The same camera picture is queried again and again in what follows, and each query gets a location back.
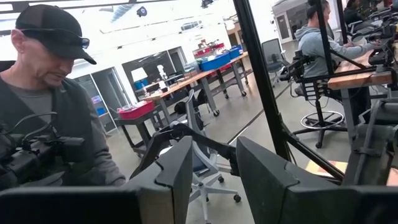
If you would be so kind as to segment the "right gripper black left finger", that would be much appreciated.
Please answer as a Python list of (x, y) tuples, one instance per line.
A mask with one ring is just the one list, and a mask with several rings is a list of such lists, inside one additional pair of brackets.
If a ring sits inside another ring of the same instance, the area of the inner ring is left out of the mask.
[(1, 192), (1, 223), (185, 223), (193, 139), (167, 152), (152, 146), (120, 187), (24, 187)]

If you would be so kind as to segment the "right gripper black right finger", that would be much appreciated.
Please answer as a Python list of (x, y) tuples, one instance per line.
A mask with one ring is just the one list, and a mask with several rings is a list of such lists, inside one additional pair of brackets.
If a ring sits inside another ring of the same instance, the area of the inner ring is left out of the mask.
[(246, 137), (236, 157), (255, 223), (397, 223), (397, 187), (339, 186)]

